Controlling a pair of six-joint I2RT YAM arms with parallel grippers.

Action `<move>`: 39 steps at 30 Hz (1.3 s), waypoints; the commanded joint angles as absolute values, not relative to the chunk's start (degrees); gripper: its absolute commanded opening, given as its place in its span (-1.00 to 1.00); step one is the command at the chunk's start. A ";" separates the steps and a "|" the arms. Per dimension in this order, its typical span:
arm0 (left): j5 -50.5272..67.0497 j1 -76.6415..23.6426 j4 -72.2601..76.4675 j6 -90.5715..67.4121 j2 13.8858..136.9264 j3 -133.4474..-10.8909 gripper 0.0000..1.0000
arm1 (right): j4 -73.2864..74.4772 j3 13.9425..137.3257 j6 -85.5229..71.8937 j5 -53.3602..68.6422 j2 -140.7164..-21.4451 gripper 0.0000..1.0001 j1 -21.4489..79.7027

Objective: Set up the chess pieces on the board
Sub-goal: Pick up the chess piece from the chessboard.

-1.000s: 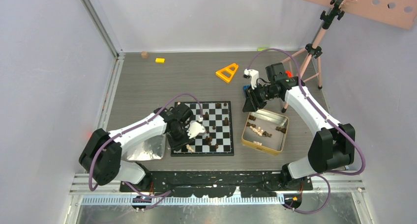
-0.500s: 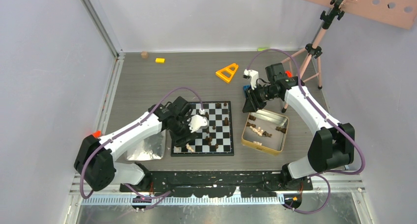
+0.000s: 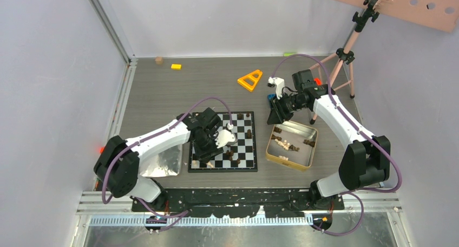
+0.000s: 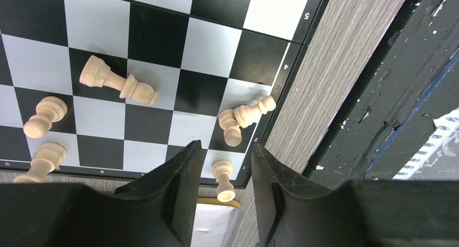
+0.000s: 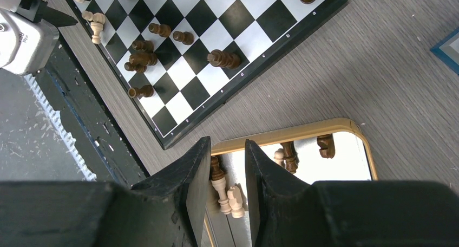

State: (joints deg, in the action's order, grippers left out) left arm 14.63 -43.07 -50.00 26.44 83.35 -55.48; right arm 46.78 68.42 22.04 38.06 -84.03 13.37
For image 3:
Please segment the dark chess piece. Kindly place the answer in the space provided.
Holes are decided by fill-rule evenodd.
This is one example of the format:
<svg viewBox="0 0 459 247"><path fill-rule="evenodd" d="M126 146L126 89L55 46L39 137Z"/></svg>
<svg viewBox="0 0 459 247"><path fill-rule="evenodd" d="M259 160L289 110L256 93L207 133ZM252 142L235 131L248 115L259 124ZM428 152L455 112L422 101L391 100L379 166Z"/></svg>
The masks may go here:
<svg viewBox="0 0 459 247"><path fill-rule="evenodd" d="M252 138L252 131L250 129L246 132L246 138L247 139L251 139Z"/></svg>

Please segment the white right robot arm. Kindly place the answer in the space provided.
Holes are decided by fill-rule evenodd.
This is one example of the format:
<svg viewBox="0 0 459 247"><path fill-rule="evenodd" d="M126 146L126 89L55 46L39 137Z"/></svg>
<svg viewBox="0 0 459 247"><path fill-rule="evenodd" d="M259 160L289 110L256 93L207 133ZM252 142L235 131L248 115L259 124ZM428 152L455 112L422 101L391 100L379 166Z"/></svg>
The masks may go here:
<svg viewBox="0 0 459 247"><path fill-rule="evenodd" d="M276 89L270 98L267 124L289 121L295 112L309 109L331 128L345 149L338 171L310 184L308 200L315 209L327 206L331 197L386 181L390 176L390 141L374 136L349 114L328 84L318 84L310 70L292 75L293 90L285 92L285 81L270 77L267 85Z"/></svg>

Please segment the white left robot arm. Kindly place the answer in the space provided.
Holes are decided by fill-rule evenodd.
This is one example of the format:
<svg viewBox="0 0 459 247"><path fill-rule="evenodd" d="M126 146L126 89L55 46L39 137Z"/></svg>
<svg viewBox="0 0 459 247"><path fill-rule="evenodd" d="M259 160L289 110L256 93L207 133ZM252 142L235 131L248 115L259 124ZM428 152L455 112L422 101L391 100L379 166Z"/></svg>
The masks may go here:
<svg viewBox="0 0 459 247"><path fill-rule="evenodd" d="M172 147L191 142L198 161L206 164L237 142L231 122L223 124L218 114L206 108L198 114L184 113L167 125L135 138L110 138L95 166L102 181L103 202L130 196L140 198L153 211L165 207L166 197L154 179L141 175L141 165Z"/></svg>

